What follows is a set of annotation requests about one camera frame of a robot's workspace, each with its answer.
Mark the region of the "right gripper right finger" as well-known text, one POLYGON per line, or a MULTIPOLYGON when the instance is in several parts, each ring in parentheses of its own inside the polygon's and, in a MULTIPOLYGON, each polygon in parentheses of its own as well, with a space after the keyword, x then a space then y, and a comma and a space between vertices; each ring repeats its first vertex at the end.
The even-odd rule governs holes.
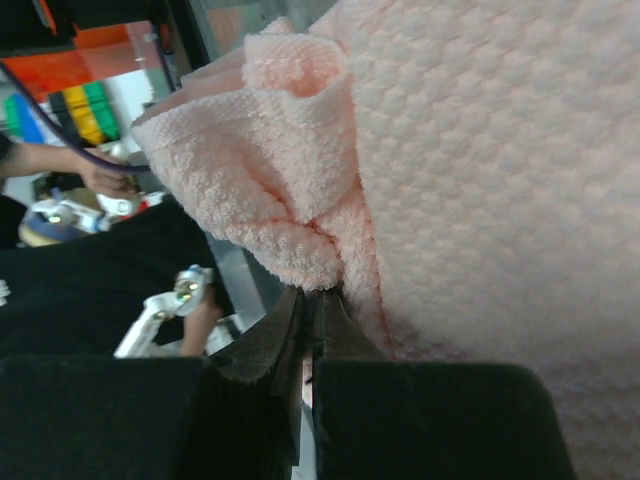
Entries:
POLYGON ((315 294, 312 339, 315 360, 386 360, 385 354, 349 317, 336 290, 315 294))

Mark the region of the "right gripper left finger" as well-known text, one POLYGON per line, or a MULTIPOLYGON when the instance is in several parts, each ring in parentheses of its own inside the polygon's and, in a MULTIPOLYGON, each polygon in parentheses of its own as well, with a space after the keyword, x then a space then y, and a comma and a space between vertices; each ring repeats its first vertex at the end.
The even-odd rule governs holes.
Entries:
POLYGON ((210 356, 222 377, 241 385, 267 385, 283 399, 301 398, 303 292, 286 288, 265 317, 210 356))

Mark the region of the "pink towel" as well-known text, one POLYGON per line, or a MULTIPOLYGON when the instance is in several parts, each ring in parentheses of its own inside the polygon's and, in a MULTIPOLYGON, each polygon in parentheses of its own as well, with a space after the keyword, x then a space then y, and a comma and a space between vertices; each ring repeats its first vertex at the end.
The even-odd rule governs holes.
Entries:
POLYGON ((203 229, 340 286, 386 354, 529 367, 578 477, 638 477, 637 2, 340 1, 132 134, 203 229))

